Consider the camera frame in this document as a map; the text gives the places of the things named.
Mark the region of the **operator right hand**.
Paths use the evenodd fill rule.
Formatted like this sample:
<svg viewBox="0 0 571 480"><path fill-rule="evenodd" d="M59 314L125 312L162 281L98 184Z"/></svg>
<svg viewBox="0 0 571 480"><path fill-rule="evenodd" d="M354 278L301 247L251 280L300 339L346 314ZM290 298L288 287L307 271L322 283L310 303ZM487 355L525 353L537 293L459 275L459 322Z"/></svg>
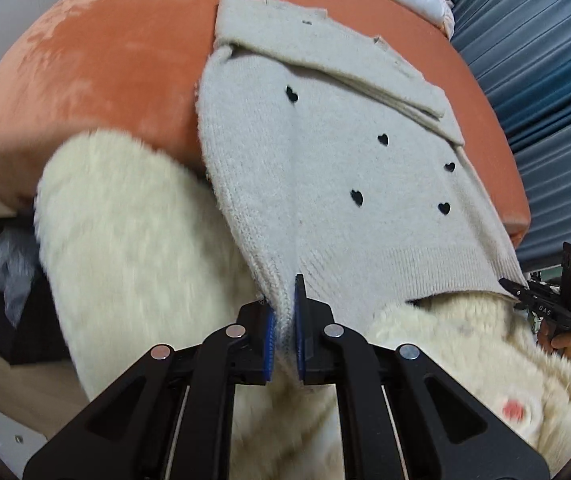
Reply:
<svg viewBox="0 0 571 480"><path fill-rule="evenodd" d="M537 344L544 352L556 353L571 361L571 332L557 336L553 334L554 332L547 321L541 322L537 333Z"/></svg>

